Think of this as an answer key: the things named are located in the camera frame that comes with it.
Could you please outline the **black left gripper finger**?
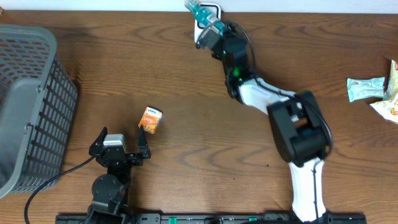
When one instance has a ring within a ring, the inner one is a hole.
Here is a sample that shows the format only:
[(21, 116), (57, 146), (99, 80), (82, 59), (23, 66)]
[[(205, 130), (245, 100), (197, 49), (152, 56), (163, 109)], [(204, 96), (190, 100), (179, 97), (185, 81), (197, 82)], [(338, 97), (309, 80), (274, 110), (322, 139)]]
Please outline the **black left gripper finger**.
[(143, 126), (139, 127), (139, 139), (137, 142), (137, 148), (139, 149), (139, 152), (143, 159), (151, 158), (152, 154), (145, 138), (145, 131)]
[(92, 146), (102, 146), (107, 134), (108, 134), (108, 129), (106, 126), (104, 126), (103, 129), (101, 130), (100, 134), (98, 135), (98, 137), (92, 143)]

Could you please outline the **orange tissue pack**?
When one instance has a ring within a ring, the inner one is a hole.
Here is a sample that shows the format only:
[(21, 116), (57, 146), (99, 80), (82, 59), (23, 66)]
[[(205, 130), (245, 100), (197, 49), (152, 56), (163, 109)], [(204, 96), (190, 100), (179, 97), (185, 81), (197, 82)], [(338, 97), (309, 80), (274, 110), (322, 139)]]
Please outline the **orange tissue pack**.
[(138, 127), (143, 127), (143, 130), (154, 134), (161, 119), (163, 117), (163, 112), (161, 110), (147, 107), (142, 115), (142, 118), (138, 124)]

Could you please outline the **teal plastic bottle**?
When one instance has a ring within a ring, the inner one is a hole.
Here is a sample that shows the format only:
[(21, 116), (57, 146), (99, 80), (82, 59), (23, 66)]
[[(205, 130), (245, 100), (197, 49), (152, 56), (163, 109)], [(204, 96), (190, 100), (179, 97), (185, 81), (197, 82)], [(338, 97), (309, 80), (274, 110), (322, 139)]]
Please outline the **teal plastic bottle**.
[(195, 20), (216, 32), (220, 37), (223, 36), (225, 25), (217, 18), (216, 14), (197, 0), (185, 0), (185, 7), (193, 14)]

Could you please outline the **pale green wipes pack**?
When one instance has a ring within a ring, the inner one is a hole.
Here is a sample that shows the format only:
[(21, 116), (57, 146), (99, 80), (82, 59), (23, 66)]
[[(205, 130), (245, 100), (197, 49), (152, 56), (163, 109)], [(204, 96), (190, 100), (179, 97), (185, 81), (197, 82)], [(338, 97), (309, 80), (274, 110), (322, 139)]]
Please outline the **pale green wipes pack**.
[(349, 102), (362, 100), (365, 98), (384, 97), (384, 77), (371, 78), (368, 80), (347, 79), (347, 91)]

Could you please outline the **yellow snack bag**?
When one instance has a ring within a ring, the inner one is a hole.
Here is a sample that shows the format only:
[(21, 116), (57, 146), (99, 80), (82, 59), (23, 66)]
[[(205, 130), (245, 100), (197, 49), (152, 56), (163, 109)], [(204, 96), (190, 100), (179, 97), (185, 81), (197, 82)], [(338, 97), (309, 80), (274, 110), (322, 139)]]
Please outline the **yellow snack bag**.
[(391, 61), (391, 70), (385, 96), (370, 107), (385, 120), (397, 124), (397, 62)]

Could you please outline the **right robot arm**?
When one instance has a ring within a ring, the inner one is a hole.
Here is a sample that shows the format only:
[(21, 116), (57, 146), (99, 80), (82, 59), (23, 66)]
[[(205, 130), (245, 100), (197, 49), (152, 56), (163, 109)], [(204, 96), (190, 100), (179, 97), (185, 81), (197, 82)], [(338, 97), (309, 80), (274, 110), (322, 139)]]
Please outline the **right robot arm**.
[(281, 90), (259, 77), (249, 36), (232, 21), (207, 25), (196, 47), (209, 48), (221, 61), (230, 97), (268, 116), (275, 146), (292, 176), (294, 215), (303, 223), (322, 222), (322, 171), (333, 136), (314, 95)]

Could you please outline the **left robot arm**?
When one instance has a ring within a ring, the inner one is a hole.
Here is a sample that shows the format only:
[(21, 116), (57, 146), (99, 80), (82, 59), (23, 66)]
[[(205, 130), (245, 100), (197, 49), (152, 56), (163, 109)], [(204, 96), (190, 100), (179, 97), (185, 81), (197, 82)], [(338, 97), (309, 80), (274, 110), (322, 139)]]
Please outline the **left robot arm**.
[(93, 200), (88, 208), (84, 224), (135, 223), (135, 214), (128, 210), (127, 200), (132, 182), (131, 169), (143, 165), (143, 160), (151, 158), (151, 152), (144, 135), (144, 127), (139, 127), (138, 152), (127, 153), (122, 134), (108, 134), (103, 128), (89, 148), (89, 155), (97, 163), (107, 168), (107, 173), (99, 176), (92, 185)]

